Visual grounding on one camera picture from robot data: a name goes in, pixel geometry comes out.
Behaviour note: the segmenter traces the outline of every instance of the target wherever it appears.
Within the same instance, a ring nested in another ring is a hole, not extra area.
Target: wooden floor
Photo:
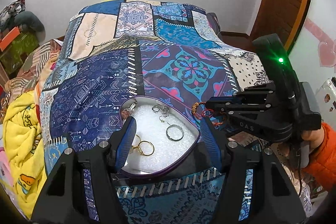
[[[255,52],[252,42],[246,37],[232,37],[222,35],[223,42],[233,47],[240,48],[245,51]]]

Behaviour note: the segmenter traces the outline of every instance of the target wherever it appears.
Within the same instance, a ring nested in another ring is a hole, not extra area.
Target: orange sleeve
[[[304,172],[313,175],[318,183],[330,191],[336,183],[336,132],[327,123],[322,123],[324,140],[309,156],[309,165]]]

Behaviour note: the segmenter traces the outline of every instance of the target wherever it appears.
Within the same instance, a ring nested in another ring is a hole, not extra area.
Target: blue gripper pad
[[[123,132],[125,132],[117,148],[117,155],[115,158],[115,171],[119,171],[122,167],[124,167],[136,131],[137,122],[133,117],[128,117],[121,130],[112,133],[123,134]]]
[[[204,141],[205,146],[210,155],[211,163],[214,167],[216,167],[217,170],[220,171],[222,169],[221,151],[216,143],[215,138],[213,137],[211,133],[211,129],[206,121],[206,118],[202,118],[200,129],[201,129],[202,140]]]

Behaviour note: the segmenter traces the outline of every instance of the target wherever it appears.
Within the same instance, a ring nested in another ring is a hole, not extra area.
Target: baseboard
[[[242,32],[221,32],[221,35],[224,35],[226,37],[245,37],[249,38],[249,35],[247,33],[242,33]]]

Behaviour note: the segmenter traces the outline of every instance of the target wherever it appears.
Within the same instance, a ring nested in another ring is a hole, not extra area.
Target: bedspread
[[[71,19],[56,67],[41,92],[46,169],[49,173],[66,147],[90,149],[120,129],[120,107],[129,98],[157,98],[198,126],[191,114],[195,102],[229,96],[266,81],[259,58],[224,44],[200,7],[146,0],[87,6]],[[247,143],[251,142],[256,149],[265,145],[254,137]],[[202,181],[203,174],[210,173]],[[194,185],[176,186],[187,177],[192,181],[194,175],[198,178]],[[190,223],[207,223],[225,174],[216,175],[209,165],[165,180],[164,185],[172,185],[168,192],[166,187],[159,191],[160,184],[134,185],[127,177],[116,176],[119,201],[130,223],[186,223],[189,217]],[[98,220],[89,170],[84,177],[89,215]],[[253,170],[247,170],[247,189],[252,189],[252,177]],[[149,190],[133,193],[151,188],[151,195]],[[239,220],[248,217],[248,195]],[[186,213],[190,206],[199,207],[192,216]]]

